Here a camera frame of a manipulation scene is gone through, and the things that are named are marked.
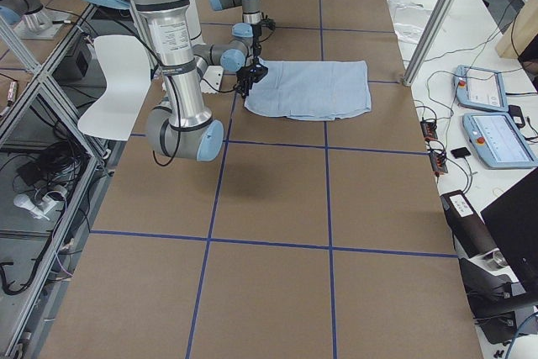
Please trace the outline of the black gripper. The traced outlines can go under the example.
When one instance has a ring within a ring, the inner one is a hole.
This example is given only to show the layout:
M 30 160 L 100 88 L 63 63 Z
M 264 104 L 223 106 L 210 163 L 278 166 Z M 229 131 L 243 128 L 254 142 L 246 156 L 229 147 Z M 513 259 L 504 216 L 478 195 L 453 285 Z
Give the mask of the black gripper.
M 241 67 L 236 72 L 237 83 L 235 91 L 239 92 L 243 99 L 246 99 L 253 87 L 254 83 L 258 83 L 268 73 L 268 68 L 261 63 L 257 63 L 257 59 L 253 60 L 250 66 Z
M 276 30 L 277 25 L 272 18 L 269 18 L 267 15 L 262 14 L 261 20 L 255 24 L 252 24 L 251 27 L 253 32 L 253 58 L 257 60 L 261 54 L 261 43 L 268 40 L 272 36 L 272 34 Z M 263 28 L 270 30 L 270 34 L 264 39 L 261 38 Z

